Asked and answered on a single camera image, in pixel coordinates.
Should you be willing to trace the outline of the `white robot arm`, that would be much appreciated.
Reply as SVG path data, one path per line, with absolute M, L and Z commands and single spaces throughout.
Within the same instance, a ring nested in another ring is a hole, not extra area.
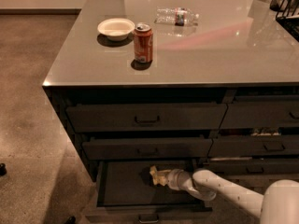
M 149 171 L 154 185 L 186 191 L 202 201 L 212 201 L 217 194 L 260 220 L 260 224 L 299 224 L 299 183 L 282 179 L 271 184 L 264 194 L 246 189 L 207 169 L 194 173 L 182 169 Z

